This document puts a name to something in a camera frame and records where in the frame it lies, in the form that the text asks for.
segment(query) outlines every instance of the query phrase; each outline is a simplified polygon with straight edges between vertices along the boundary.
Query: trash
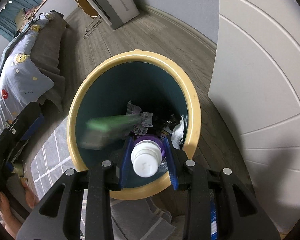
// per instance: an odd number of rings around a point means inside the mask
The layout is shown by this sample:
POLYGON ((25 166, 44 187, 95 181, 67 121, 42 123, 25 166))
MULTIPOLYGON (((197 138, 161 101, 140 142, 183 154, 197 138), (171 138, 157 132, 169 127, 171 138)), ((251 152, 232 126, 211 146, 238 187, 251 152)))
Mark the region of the trash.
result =
POLYGON ((135 106, 131 103, 131 100, 127 103, 127 114, 140 114, 141 124, 136 124, 131 130, 136 135, 146 135, 148 132, 147 127, 152 127, 152 113, 143 112, 139 106, 135 106))
POLYGON ((141 124, 137 124, 133 126, 133 129, 131 131, 136 135, 146 135, 148 132, 148 128, 143 127, 141 124))
POLYGON ((143 127, 153 127, 152 125, 152 113, 143 112, 141 113, 141 124, 143 127))
POLYGON ((171 138, 171 135, 172 135, 172 131, 169 127, 163 128, 161 130, 160 139, 163 141, 163 138, 165 138, 167 136, 170 136, 170 138, 171 138))
POLYGON ((127 103, 127 114, 140 114, 141 108, 139 106, 135 106, 131 103, 131 100, 127 103))
POLYGON ((161 130, 166 127, 175 127, 180 122, 180 118, 176 118, 175 114, 167 110, 162 109, 162 111, 165 112, 159 112, 159 110, 160 109, 156 109, 152 117, 153 127, 156 130, 161 130))
POLYGON ((80 145, 85 149, 101 150, 113 141, 125 138, 140 122, 139 114, 92 118, 86 122, 80 145))
POLYGON ((182 116, 180 124, 177 124, 172 131, 171 142, 175 149, 180 149, 180 144, 183 142, 183 132, 185 129, 185 118, 182 116))

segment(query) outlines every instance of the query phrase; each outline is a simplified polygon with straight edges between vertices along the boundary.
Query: blue bedsheet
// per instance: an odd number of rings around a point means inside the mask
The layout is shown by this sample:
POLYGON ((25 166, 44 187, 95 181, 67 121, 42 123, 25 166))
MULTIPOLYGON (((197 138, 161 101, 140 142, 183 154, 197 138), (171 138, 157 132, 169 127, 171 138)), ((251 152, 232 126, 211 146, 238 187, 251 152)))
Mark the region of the blue bedsheet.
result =
POLYGON ((53 87, 31 61, 31 49, 39 31, 55 17, 55 12, 37 16, 5 48, 0 63, 0 134, 30 102, 53 87))

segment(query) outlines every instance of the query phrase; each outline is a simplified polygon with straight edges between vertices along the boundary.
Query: white bottle cap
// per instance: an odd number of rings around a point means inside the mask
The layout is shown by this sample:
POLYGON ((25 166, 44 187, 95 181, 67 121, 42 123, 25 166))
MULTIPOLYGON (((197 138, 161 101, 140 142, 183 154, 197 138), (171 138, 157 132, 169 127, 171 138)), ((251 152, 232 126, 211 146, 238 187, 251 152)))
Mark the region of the white bottle cap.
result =
POLYGON ((160 146, 151 140, 143 140, 136 144, 131 152, 133 170, 143 178, 153 176, 162 161, 160 146))

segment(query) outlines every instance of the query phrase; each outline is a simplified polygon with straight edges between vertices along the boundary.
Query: finger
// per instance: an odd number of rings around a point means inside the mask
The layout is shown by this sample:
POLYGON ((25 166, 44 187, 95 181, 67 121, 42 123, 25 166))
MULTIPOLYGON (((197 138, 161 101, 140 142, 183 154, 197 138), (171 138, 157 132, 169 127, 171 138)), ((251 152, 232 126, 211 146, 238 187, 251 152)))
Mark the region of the finger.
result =
POLYGON ((10 211, 10 203, 8 198, 4 193, 0 191, 0 212, 2 214, 9 214, 10 211))
POLYGON ((1 205, 10 206, 7 196, 2 191, 0 191, 0 206, 1 205))
POLYGON ((25 180, 21 179, 20 181, 21 181, 21 184, 24 187, 24 189, 28 189, 29 188, 28 185, 26 184, 25 180))
POLYGON ((34 208, 34 200, 34 193, 32 191, 26 190, 26 202, 31 209, 34 208))
POLYGON ((39 198, 35 195, 34 198, 34 205, 37 205, 39 203, 39 198))

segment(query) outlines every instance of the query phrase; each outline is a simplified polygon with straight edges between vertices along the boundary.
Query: power cord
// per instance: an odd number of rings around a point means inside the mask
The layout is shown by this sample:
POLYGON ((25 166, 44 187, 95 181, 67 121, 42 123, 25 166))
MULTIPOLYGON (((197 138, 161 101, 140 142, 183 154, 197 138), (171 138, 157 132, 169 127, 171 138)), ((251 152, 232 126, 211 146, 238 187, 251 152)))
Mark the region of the power cord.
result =
MULTIPOLYGON (((77 3, 78 3, 78 5, 79 5, 79 7, 82 9, 82 11, 84 11, 83 8, 81 7, 80 3, 79 3, 79 0, 77 0, 77 3)), ((98 27, 98 25, 103 21, 103 19, 102 19, 102 17, 101 17, 100 15, 92 16, 92 15, 87 14, 85 11, 84 11, 84 13, 85 13, 86 15, 88 15, 88 16, 94 18, 93 21, 86 27, 86 33, 85 33, 85 35, 83 36, 83 38, 86 39, 86 38, 87 38, 87 37, 88 37, 88 36, 89 36, 89 35, 90 35, 90 34, 98 27), (94 21, 95 21, 97 18, 98 18, 97 23, 96 23, 95 25, 93 25, 91 28, 89 28, 89 26, 90 26, 91 24, 93 24, 94 21)))
POLYGON ((97 21, 97 23, 95 24, 95 25, 93 25, 90 29, 88 29, 89 28, 89 26, 91 25, 91 24, 93 24, 94 23, 94 21, 97 19, 97 18, 94 18, 93 19, 93 21, 86 27, 86 34, 83 36, 83 38, 85 39, 85 38, 88 38, 88 36, 98 27, 98 25, 103 21, 103 19, 102 19, 102 17, 99 15, 98 16, 99 17, 99 19, 98 19, 98 21, 97 21))

